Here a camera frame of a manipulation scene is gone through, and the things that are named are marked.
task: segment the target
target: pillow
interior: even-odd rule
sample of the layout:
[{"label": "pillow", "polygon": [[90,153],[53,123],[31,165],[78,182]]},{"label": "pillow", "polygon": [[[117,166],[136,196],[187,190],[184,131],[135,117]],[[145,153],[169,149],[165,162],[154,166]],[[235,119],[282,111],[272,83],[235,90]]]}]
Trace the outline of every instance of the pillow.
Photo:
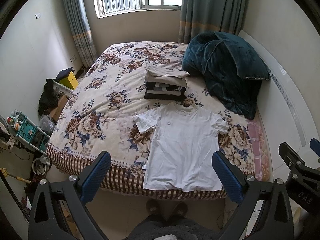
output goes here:
[{"label": "pillow", "polygon": [[237,75],[244,79],[270,79],[266,64],[254,48],[243,38],[231,33],[214,32],[228,48],[237,67]]}]

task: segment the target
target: t-shirt sleeve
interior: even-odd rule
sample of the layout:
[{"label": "t-shirt sleeve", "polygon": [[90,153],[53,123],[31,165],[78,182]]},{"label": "t-shirt sleeve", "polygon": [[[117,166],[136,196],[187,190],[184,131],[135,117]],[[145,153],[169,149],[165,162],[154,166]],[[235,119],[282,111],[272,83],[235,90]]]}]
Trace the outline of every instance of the t-shirt sleeve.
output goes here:
[{"label": "t-shirt sleeve", "polygon": [[211,126],[221,134],[227,133],[229,129],[228,122],[224,121],[218,114],[211,115]]},{"label": "t-shirt sleeve", "polygon": [[138,114],[133,117],[139,132],[145,133],[150,131],[157,124],[157,119],[159,117],[158,107],[150,109],[142,114]]}]

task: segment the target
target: gray slipper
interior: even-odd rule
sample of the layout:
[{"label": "gray slipper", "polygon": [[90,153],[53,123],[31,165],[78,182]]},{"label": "gray slipper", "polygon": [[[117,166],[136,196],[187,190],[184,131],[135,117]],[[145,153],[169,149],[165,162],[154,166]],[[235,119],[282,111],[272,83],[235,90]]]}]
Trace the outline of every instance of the gray slipper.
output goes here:
[{"label": "gray slipper", "polygon": [[148,211],[149,216],[154,214],[160,214],[160,206],[158,202],[154,199],[149,199],[146,203],[146,209]]},{"label": "gray slipper", "polygon": [[172,216],[180,216],[180,217],[185,217],[185,215],[188,213],[188,206],[184,202],[180,202],[176,207],[173,209]]}]

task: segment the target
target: electrical outlet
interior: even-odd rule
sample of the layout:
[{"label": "electrical outlet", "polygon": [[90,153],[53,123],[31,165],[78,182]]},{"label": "electrical outlet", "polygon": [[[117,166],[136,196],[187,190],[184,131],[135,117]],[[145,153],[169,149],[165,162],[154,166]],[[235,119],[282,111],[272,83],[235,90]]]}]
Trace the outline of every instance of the electrical outlet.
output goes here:
[{"label": "electrical outlet", "polygon": [[76,55],[73,55],[73,57],[70,59],[71,63],[74,63],[77,60]]}]

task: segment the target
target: plastic bag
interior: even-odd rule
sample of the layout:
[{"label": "plastic bag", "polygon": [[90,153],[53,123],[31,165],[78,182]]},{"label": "plastic bag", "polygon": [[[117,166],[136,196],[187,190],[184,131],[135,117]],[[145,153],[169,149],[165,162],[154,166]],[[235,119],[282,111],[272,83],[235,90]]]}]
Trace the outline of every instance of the plastic bag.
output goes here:
[{"label": "plastic bag", "polygon": [[41,161],[43,164],[50,166],[50,158],[49,158],[48,156],[42,155],[42,156],[40,157],[40,161]]},{"label": "plastic bag", "polygon": [[52,134],[53,129],[55,127],[54,121],[49,115],[41,115],[39,126],[42,131],[44,131],[49,136]]}]

